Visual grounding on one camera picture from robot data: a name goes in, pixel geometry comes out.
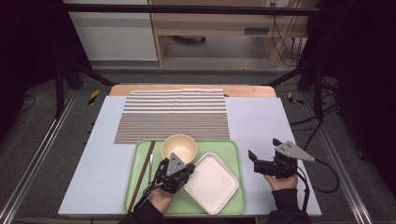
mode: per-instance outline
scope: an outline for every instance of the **yellow and black tape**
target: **yellow and black tape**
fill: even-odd
[[[98,94],[99,94],[99,90],[96,90],[96,91],[93,91],[93,92],[92,92],[91,98],[90,98],[90,100],[88,101],[88,105],[93,105],[93,102],[95,102],[96,97],[98,96]]]
[[[291,92],[288,92],[288,100],[289,100],[289,103],[295,103],[297,105],[303,105],[304,104],[304,101],[294,100],[293,95],[291,94]]]

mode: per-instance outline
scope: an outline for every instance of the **chopsticks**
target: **chopsticks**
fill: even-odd
[[[134,207],[134,200],[136,199],[137,193],[140,189],[140,185],[142,184],[143,176],[145,175],[146,168],[148,167],[149,157],[152,154],[152,150],[154,149],[154,146],[155,146],[155,141],[151,141],[151,144],[149,145],[148,148],[148,154],[146,155],[145,162],[143,163],[142,171],[140,172],[139,179],[137,180],[136,188],[134,189],[134,195],[132,196],[131,203],[129,204],[128,207],[128,212],[131,212],[132,208]]]

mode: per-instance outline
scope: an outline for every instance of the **beige bowl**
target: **beige bowl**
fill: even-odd
[[[161,154],[170,158],[174,152],[185,164],[190,163],[197,154],[197,144],[186,134],[175,134],[165,139]]]

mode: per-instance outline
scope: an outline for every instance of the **black sleeve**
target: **black sleeve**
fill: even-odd
[[[136,211],[128,213],[119,224],[158,224],[163,214],[149,200],[146,200]]]
[[[268,216],[268,224],[306,224],[312,223],[305,211],[301,211],[297,202],[297,189],[273,191],[277,210]]]

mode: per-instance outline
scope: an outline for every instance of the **striped cloth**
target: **striped cloth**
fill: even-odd
[[[230,139],[222,89],[133,91],[127,96],[115,144],[184,133],[194,139]]]

